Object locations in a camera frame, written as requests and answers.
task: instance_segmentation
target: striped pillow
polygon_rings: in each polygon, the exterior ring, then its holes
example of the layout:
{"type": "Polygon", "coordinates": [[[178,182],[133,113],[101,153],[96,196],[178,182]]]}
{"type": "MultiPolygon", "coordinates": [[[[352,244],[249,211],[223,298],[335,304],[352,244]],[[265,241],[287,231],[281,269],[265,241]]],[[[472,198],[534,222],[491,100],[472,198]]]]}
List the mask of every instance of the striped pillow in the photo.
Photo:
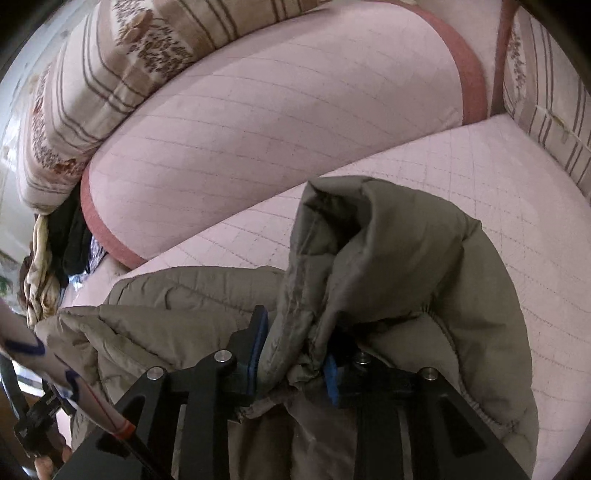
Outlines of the striped pillow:
{"type": "Polygon", "coordinates": [[[523,8],[509,39],[504,99],[518,125],[591,200],[591,96],[550,33],[523,8]]]}
{"type": "Polygon", "coordinates": [[[19,190],[51,213],[96,149],[189,65],[326,0],[100,0],[42,75],[21,130],[19,190]]]}

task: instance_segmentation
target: metal screw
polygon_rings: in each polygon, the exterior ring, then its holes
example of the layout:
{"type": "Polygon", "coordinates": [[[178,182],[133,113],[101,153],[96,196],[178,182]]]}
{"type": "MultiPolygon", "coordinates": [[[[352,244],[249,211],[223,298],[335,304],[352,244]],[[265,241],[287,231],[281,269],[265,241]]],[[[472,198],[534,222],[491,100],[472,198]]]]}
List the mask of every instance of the metal screw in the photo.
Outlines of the metal screw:
{"type": "Polygon", "coordinates": [[[230,350],[218,350],[213,357],[216,362],[224,364],[232,359],[232,352],[230,350]]]}
{"type": "Polygon", "coordinates": [[[148,380],[158,380],[162,378],[162,375],[164,375],[164,368],[162,367],[152,367],[148,370],[148,373],[146,373],[148,380]]]}
{"type": "Polygon", "coordinates": [[[437,368],[433,368],[433,367],[422,368],[422,369],[420,369],[419,374],[425,380],[429,380],[429,381],[437,380],[437,378],[439,377],[439,372],[437,371],[437,368]]]}
{"type": "Polygon", "coordinates": [[[366,352],[357,352],[353,357],[353,361],[358,365],[367,365],[371,362],[371,357],[366,352]]]}

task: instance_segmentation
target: red trim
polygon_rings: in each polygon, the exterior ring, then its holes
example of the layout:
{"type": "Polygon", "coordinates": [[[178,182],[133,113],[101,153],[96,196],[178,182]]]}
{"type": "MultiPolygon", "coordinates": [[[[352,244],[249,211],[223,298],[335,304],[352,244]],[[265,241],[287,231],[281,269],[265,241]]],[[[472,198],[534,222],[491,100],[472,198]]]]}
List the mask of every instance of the red trim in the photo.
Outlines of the red trim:
{"type": "Polygon", "coordinates": [[[509,35],[513,19],[517,13],[519,4],[515,0],[503,0],[501,5],[501,19],[499,20],[499,33],[496,37],[495,54],[495,80],[492,84],[491,115],[504,113],[505,101],[503,100],[503,77],[505,76],[505,58],[509,47],[509,35]]]}
{"type": "Polygon", "coordinates": [[[417,14],[435,30],[452,54],[460,75],[462,85],[463,119],[462,125],[473,124],[486,119],[488,104],[486,102],[486,83],[484,72],[478,57],[466,40],[451,26],[437,18],[431,12],[420,7],[408,5],[397,0],[369,0],[398,5],[417,14]]]}
{"type": "Polygon", "coordinates": [[[146,263],[146,259],[126,247],[109,228],[103,223],[99,212],[96,211],[90,192],[90,166],[84,170],[80,185],[80,204],[88,230],[95,236],[101,246],[115,259],[130,269],[138,268],[146,263]]]}

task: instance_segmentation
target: sofa seat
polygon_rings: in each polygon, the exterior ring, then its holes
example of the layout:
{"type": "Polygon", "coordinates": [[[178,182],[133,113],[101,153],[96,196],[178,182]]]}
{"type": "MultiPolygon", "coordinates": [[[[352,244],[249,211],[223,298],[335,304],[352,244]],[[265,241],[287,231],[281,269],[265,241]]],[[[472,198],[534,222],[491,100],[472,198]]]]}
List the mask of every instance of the sofa seat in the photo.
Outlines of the sofa seat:
{"type": "MultiPolygon", "coordinates": [[[[425,190],[482,221],[527,324],[540,418],[533,478],[550,480],[591,419],[591,209],[576,186],[508,115],[416,140],[329,175],[368,175],[425,190]]],[[[286,268],[303,188],[244,210],[128,275],[181,265],[286,268]]]]}
{"type": "Polygon", "coordinates": [[[478,59],[436,17],[327,5],[212,53],[152,95],[86,169],[85,218],[135,268],[308,178],[486,109],[478,59]]]}

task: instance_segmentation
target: gray fabric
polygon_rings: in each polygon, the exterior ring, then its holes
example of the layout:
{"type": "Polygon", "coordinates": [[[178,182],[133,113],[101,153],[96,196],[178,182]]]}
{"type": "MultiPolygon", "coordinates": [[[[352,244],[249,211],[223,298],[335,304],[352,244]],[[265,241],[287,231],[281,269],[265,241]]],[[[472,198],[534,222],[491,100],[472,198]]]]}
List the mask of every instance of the gray fabric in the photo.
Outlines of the gray fabric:
{"type": "MultiPolygon", "coordinates": [[[[37,334],[115,402],[146,369],[187,368],[264,304],[269,392],[229,431],[232,479],[352,478],[355,418],[319,379],[336,325],[391,365],[438,368],[531,474],[537,411],[511,279],[480,222],[427,193],[364,177],[318,179],[302,198],[287,272],[172,268],[119,282],[37,334]]],[[[77,415],[75,446],[89,423],[77,415]]]]}

